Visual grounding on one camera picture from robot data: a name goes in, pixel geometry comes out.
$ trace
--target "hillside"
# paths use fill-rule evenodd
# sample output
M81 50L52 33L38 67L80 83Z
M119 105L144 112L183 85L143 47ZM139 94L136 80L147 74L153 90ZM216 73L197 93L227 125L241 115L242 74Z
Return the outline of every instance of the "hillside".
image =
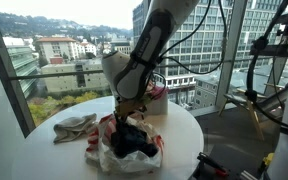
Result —
M3 36L33 37L35 35L51 36L65 34L76 36L103 36L107 33L115 33L132 37L132 30L112 28L109 26L81 25L74 21L64 19L47 19L44 16L19 16L15 14L0 13L0 29Z

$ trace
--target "black fabric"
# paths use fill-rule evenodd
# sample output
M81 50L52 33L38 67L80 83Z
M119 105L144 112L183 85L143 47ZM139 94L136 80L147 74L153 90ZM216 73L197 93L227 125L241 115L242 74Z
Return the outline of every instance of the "black fabric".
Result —
M115 155L119 158L124 158L127 154L138 150L152 157L158 152L158 149L154 144L148 144L146 137L146 132L137 127L117 121L116 132L111 135L111 145Z

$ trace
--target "floor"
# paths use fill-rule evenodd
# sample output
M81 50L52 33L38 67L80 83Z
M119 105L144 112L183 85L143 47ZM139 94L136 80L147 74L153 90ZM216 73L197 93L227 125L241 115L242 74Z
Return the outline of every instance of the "floor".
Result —
M278 141L278 127L263 129L265 140L257 138L255 127L246 110L233 108L221 116L212 113L196 117L204 133L204 153L210 154L214 145L227 145L233 149L260 158L273 152Z

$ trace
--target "sky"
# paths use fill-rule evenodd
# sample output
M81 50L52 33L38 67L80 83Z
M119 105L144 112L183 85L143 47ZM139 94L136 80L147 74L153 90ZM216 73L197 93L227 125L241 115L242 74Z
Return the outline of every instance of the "sky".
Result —
M141 2L142 0L0 0L0 12L132 29L133 9Z

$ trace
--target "rooftop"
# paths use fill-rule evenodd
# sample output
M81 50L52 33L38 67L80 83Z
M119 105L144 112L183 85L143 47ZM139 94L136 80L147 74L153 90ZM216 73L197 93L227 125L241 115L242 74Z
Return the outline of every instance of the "rooftop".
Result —
M72 38L68 37L42 37L37 42L76 42Z

